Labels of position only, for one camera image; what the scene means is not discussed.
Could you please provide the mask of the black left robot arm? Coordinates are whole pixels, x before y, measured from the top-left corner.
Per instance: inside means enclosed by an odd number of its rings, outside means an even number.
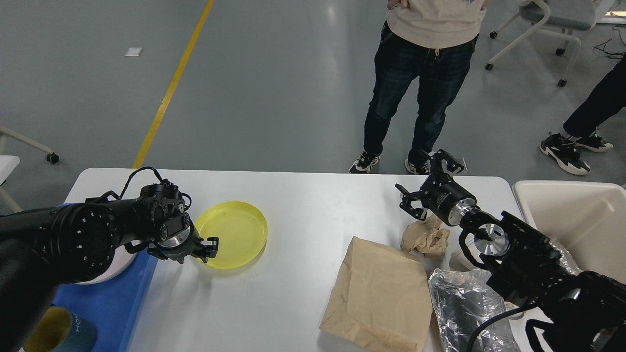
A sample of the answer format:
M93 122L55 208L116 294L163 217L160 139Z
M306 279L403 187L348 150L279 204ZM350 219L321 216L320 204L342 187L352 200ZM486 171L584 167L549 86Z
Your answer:
M146 250L161 260L204 263L215 258L218 238L202 239L188 209L188 194L154 171L158 183L123 199L110 190L85 202L1 217L1 350L17 352L53 303L60 285L105 273L116 249Z

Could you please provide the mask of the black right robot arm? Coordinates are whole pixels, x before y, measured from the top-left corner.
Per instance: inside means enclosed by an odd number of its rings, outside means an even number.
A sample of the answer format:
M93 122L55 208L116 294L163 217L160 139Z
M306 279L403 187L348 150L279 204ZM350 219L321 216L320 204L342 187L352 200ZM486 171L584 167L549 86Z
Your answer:
M549 321L529 319L530 347L542 350L536 331L554 352L623 352L626 347L625 285L592 270L572 274L561 266L561 254L538 230L503 211L501 219L484 212L476 197L454 176L464 165L445 150L429 156L429 174L420 189L401 192L400 208L418 220L431 211L446 225L461 227L460 248L467 260L491 273L487 280L515 309L479 325L465 350L470 352L488 326L534 308Z

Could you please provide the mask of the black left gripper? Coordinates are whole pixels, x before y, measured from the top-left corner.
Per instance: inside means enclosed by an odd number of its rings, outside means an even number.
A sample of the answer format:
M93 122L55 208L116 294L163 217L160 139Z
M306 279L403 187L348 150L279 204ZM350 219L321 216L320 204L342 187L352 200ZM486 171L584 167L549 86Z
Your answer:
M208 264L209 259L215 258L219 250L219 238L199 238L194 226L181 230L163 242L151 243L148 254L161 260L172 260L183 264L188 256L199 259Z

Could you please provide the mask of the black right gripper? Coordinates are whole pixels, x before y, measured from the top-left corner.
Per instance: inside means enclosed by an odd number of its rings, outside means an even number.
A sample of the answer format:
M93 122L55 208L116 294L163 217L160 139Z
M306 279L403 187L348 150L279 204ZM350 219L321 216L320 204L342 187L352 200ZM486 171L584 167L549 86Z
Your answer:
M428 174L420 190L408 192L395 184L402 194L400 209L419 221L425 221L431 210L445 224L460 226L465 215L478 209L476 197L454 180L454 176L466 171L465 160L439 149L428 154L426 163Z

